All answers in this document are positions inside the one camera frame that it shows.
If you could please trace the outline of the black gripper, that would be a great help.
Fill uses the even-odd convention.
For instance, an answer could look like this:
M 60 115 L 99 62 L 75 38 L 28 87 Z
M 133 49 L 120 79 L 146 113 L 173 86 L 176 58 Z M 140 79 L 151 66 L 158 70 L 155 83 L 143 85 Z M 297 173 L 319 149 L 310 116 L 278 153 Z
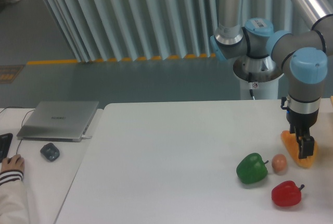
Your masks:
M 299 146 L 299 159 L 306 159 L 314 154 L 314 138 L 310 136 L 310 127 L 317 121 L 318 110 L 310 114 L 297 113 L 287 110 L 286 118 L 290 124 L 289 133 L 304 135 L 297 136 Z

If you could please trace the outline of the white striped sleeve forearm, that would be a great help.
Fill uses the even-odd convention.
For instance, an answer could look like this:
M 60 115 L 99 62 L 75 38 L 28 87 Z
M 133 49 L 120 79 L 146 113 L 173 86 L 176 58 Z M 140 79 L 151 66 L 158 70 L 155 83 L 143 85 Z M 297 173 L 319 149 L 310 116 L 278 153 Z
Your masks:
M 1 223 L 30 223 L 23 172 L 1 172 Z

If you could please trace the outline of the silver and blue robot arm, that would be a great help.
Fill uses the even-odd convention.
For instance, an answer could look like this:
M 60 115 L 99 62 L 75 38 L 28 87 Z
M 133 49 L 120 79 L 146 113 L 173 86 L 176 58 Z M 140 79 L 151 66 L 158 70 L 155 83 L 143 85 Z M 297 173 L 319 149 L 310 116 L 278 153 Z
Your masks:
M 288 96 L 281 100 L 290 133 L 295 135 L 300 159 L 314 155 L 310 127 L 316 123 L 327 76 L 327 59 L 332 55 L 332 6 L 327 0 L 291 0 L 309 30 L 300 35 L 274 31 L 261 18 L 240 24 L 242 0 L 219 0 L 218 27 L 211 45 L 218 59 L 240 57 L 246 62 L 273 65 L 265 78 L 284 74 Z

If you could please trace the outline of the person's hand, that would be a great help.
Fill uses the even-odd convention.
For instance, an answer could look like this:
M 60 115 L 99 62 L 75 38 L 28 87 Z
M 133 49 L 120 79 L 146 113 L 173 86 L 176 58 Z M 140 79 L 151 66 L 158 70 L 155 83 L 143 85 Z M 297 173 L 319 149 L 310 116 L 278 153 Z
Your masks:
M 1 167 L 1 182 L 10 179 L 22 180 L 24 176 L 25 162 L 24 158 L 17 154 L 12 158 L 4 158 Z

